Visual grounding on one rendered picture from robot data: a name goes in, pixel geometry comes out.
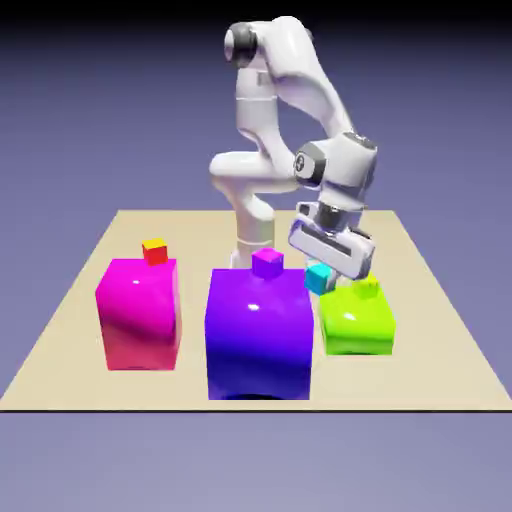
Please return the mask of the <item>small cyan cube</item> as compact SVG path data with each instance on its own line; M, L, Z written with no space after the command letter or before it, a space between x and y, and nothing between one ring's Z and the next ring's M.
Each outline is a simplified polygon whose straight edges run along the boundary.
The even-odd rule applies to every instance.
M332 269L324 263L310 265L305 271L305 287L312 293L321 296L329 293L326 291L326 283Z

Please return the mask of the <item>large lime green box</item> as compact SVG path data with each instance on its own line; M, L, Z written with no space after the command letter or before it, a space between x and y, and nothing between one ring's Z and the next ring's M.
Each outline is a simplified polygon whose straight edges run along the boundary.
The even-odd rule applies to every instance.
M330 356L391 355L396 322L383 290L370 299L351 286L320 297L319 319L325 351Z

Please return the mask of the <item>large purple box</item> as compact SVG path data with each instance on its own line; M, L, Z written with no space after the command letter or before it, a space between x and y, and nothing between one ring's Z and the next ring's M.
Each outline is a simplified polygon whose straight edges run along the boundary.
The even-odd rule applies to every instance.
M205 312L208 398L310 396L314 318L302 269L265 280L212 271Z

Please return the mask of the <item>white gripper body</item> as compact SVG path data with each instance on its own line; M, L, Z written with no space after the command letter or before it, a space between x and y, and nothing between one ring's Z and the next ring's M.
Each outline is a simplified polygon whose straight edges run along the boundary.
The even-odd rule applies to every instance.
M296 215L288 242L308 257L326 264L349 279L364 279L368 276L375 250L370 238L350 227L328 233L303 214Z

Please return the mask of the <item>small red cube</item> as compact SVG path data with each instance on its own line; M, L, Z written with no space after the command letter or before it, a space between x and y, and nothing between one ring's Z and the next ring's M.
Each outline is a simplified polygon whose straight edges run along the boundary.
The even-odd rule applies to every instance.
M162 238L147 239L142 242L143 257L150 266L168 261L167 244Z

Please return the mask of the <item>small lime green cube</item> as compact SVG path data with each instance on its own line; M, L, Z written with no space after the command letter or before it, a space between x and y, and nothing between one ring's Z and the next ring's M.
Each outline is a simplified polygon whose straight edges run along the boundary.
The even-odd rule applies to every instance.
M380 292L380 284L374 274L369 273L364 279L352 283L353 292L361 299L370 299Z

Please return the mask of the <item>large magenta box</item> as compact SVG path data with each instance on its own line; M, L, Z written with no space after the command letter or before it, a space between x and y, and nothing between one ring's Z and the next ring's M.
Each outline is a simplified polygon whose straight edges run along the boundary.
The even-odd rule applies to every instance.
M182 334L176 260L114 259L95 297L109 370L175 368Z

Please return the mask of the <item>small purple cube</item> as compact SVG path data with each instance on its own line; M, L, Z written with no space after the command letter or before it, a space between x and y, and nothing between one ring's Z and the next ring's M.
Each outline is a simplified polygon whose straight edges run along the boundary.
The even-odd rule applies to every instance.
M284 254L274 248L261 248L252 253L251 259L251 270L256 277L274 279L284 271Z

